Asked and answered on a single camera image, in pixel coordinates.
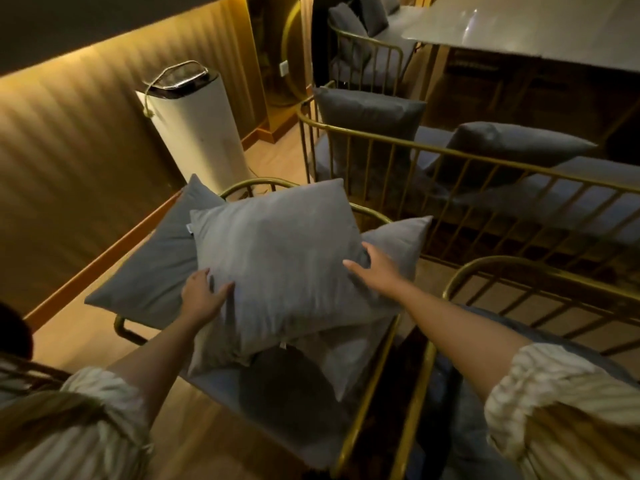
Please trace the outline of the person's right hand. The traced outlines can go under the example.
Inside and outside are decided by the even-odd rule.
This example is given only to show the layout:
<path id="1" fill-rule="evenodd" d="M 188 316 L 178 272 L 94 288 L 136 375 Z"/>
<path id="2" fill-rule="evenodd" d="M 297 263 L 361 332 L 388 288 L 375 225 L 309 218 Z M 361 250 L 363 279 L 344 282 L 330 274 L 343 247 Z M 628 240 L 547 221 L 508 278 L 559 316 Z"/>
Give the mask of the person's right hand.
<path id="1" fill-rule="evenodd" d="M 400 274 L 395 262 L 373 244 L 363 242 L 362 245 L 370 258 L 368 268 L 372 270 L 371 281 L 364 284 L 386 298 L 398 298 L 399 291 L 406 280 Z"/>

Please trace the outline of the person's left hand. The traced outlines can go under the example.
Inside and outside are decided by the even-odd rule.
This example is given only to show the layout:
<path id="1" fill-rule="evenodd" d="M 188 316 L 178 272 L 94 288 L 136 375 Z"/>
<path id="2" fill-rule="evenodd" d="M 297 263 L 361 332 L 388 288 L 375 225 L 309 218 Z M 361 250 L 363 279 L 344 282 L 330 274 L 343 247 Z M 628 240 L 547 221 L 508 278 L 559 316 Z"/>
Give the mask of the person's left hand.
<path id="1" fill-rule="evenodd" d="M 209 268 L 190 275 L 181 291 L 179 319 L 196 330 L 212 322 L 221 310 L 209 311 L 209 294 L 219 290 L 220 286 L 216 288 Z"/>

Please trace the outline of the light grey square pillow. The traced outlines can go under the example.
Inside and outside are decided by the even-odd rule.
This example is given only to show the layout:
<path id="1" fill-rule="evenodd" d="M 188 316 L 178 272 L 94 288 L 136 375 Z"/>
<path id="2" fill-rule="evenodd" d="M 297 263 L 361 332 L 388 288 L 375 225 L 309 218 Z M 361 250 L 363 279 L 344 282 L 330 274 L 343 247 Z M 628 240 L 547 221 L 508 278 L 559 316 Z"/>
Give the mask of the light grey square pillow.
<path id="1" fill-rule="evenodd" d="M 235 284 L 195 339 L 195 376 L 313 333 L 370 324 L 399 307 L 342 261 L 369 258 L 341 178 L 190 211 L 199 269 Z"/>

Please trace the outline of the person's left forearm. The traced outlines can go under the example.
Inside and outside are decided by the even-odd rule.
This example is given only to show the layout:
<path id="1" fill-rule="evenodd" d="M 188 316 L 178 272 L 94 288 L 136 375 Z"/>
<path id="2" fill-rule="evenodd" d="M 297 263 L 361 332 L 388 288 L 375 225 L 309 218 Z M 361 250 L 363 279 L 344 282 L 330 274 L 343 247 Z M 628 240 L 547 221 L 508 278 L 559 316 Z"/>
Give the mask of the person's left forearm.
<path id="1" fill-rule="evenodd" d="M 139 391 L 152 426 L 193 351 L 196 334 L 206 324 L 196 315 L 182 315 L 143 346 L 108 366 L 108 371 Z"/>

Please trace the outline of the person's right forearm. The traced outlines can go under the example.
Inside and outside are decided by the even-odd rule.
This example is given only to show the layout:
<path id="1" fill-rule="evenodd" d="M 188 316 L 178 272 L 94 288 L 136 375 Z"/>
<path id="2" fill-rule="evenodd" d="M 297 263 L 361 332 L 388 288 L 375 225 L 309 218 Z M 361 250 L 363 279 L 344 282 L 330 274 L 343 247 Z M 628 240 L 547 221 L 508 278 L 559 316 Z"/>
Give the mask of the person's right forearm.
<path id="1" fill-rule="evenodd" d="M 439 352 L 486 401 L 508 375 L 517 352 L 532 342 L 504 325 L 401 281 L 394 298 Z"/>

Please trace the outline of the blue-grey square pillow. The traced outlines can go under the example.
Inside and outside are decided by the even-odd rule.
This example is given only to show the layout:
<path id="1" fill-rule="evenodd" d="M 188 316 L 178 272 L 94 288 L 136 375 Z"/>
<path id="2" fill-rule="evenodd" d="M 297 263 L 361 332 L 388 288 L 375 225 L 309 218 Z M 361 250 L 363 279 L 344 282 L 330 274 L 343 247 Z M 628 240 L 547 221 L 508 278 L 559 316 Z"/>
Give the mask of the blue-grey square pillow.
<path id="1" fill-rule="evenodd" d="M 148 240 L 84 303 L 156 330 L 167 327 L 179 314 L 185 282 L 198 269 L 190 212 L 224 204 L 193 174 Z"/>

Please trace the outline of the dark grey square pillow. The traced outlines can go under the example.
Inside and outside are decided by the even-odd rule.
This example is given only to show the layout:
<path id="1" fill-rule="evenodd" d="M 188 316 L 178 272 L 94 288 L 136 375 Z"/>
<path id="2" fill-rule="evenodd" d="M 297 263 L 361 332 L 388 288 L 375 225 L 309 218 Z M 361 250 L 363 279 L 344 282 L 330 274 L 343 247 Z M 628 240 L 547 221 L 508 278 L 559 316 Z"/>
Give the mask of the dark grey square pillow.
<path id="1" fill-rule="evenodd" d="M 370 38 L 388 28 L 387 12 L 383 0 L 359 0 L 362 16 Z"/>
<path id="2" fill-rule="evenodd" d="M 337 46 L 340 60 L 347 63 L 357 72 L 361 71 L 372 56 L 371 44 L 360 19 L 345 3 L 329 8 L 328 18 L 334 29 L 337 29 Z"/>
<path id="3" fill-rule="evenodd" d="M 587 156 L 597 144 L 569 134 L 507 123 L 475 121 L 459 125 L 445 146 L 448 150 L 488 157 L 505 162 L 553 168 L 574 157 Z M 460 183 L 463 190 L 480 189 L 493 165 L 445 155 L 437 182 L 453 187 L 467 161 L 467 170 Z M 516 183 L 524 170 L 500 165 L 487 188 Z"/>
<path id="4" fill-rule="evenodd" d="M 315 88 L 314 99 L 323 122 L 332 127 L 346 128 L 368 134 L 414 141 L 427 104 L 366 91 L 334 88 Z M 334 167 L 346 166 L 348 136 L 330 131 L 335 159 Z M 364 168 L 369 139 L 351 137 L 351 163 Z M 371 165 L 388 163 L 391 144 L 375 141 L 372 144 Z"/>

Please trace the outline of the white tower air purifier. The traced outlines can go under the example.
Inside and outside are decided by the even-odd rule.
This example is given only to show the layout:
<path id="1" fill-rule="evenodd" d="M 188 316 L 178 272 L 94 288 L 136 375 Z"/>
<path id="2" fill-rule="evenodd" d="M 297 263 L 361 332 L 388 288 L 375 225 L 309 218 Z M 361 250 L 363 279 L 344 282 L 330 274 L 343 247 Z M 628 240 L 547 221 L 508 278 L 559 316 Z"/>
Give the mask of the white tower air purifier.
<path id="1" fill-rule="evenodd" d="M 220 73 L 196 60 L 162 69 L 135 91 L 186 182 L 220 194 L 252 178 Z"/>

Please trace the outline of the grey bench seat cushion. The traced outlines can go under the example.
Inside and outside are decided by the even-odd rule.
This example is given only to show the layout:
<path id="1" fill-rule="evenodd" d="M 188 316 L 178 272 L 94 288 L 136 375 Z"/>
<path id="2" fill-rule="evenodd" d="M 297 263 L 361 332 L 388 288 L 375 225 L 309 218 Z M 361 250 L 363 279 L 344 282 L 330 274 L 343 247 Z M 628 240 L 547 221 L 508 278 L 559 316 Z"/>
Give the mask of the grey bench seat cushion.
<path id="1" fill-rule="evenodd" d="M 432 216 L 450 247 L 488 241 L 492 249 L 529 248 L 572 253 L 594 246 L 640 247 L 640 168 L 578 156 L 553 168 L 505 162 L 445 148 L 453 132 L 420 127 L 414 141 L 327 124 L 309 128 L 303 142 L 311 182 L 341 178 L 348 195 L 398 217 Z M 334 167 L 330 131 L 348 136 L 346 166 Z M 368 138 L 364 168 L 351 163 L 351 137 Z M 372 144 L 391 144 L 388 163 L 371 165 Z M 443 157 L 493 165 L 480 189 L 463 190 L 467 161 L 453 187 L 437 182 Z M 523 169 L 509 185 L 487 188 L 500 165 Z"/>

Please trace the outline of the striped shirt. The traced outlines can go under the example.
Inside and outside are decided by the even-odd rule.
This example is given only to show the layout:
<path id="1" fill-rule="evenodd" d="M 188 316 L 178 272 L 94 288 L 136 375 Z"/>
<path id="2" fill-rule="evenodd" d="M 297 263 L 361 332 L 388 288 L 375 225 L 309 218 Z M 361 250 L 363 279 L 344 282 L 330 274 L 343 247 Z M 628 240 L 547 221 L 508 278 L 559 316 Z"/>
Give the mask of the striped shirt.
<path id="1" fill-rule="evenodd" d="M 0 407 L 0 480 L 143 480 L 139 388 L 101 368 Z M 640 390 L 561 346 L 532 344 L 482 407 L 487 443 L 525 480 L 640 480 Z"/>

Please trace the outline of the gold frame chair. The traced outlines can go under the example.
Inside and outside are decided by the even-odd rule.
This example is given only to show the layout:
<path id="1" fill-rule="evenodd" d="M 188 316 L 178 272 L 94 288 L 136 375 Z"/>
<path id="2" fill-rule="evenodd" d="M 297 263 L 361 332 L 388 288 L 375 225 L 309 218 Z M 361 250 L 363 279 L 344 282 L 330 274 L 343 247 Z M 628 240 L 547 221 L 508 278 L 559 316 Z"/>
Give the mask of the gold frame chair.
<path id="1" fill-rule="evenodd" d="M 256 179 L 256 184 L 289 188 L 283 180 Z M 382 222 L 391 220 L 370 209 L 358 208 Z M 398 314 L 389 326 L 397 325 Z M 115 329 L 125 337 L 124 323 L 117 315 Z M 283 444 L 310 467 L 336 472 L 350 457 L 381 372 L 395 331 L 387 331 L 375 355 L 356 385 L 338 402 L 332 386 L 318 366 L 291 345 L 295 340 L 252 355 L 244 363 L 232 363 L 210 371 L 183 377 L 210 398 L 242 418 L 251 421 Z"/>
<path id="2" fill-rule="evenodd" d="M 500 322 L 535 342 L 563 346 L 600 366 L 613 377 L 640 390 L 640 383 L 611 357 L 640 349 L 640 339 L 603 352 L 578 344 L 572 339 L 604 326 L 626 321 L 640 329 L 640 319 L 622 316 L 622 312 L 640 312 L 640 294 L 589 280 L 524 258 L 496 256 L 479 258 L 462 266 L 450 279 L 443 297 L 452 300 L 475 277 L 484 279 L 475 295 L 462 304 L 469 311 Z M 410 455 L 417 446 L 417 433 L 422 416 L 436 348 L 417 333 L 409 336 L 409 345 L 425 345 L 422 364 L 417 374 L 398 450 L 389 480 L 408 480 Z"/>
<path id="3" fill-rule="evenodd" d="M 417 42 L 402 33 L 418 21 L 422 7 L 400 6 L 387 28 L 370 37 L 353 10 L 345 3 L 329 9 L 328 78 L 341 89 L 370 91 L 392 96 L 408 92 L 405 74 Z"/>

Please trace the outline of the gold frame bench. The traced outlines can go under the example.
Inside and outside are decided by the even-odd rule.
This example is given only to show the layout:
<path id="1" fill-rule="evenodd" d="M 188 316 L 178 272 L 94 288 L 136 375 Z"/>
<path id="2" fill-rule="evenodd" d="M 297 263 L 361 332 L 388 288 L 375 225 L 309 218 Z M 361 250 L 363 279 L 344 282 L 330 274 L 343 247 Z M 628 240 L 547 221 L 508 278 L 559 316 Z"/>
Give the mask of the gold frame bench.
<path id="1" fill-rule="evenodd" d="M 342 179 L 388 217 L 432 216 L 423 255 L 506 255 L 640 290 L 640 167 L 548 130 L 419 124 L 426 104 L 331 86 L 297 108 L 308 182 Z"/>

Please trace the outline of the round gold frame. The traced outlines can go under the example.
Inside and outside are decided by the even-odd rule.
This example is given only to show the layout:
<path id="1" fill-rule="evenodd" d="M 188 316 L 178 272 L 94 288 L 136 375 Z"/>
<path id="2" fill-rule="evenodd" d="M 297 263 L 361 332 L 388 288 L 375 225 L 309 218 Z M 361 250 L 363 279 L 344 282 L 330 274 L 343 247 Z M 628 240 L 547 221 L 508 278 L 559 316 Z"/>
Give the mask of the round gold frame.
<path id="1" fill-rule="evenodd" d="M 288 60 L 290 74 L 281 78 L 284 90 L 296 102 L 307 97 L 307 69 L 305 62 L 305 29 L 301 0 L 285 0 L 279 62 Z"/>

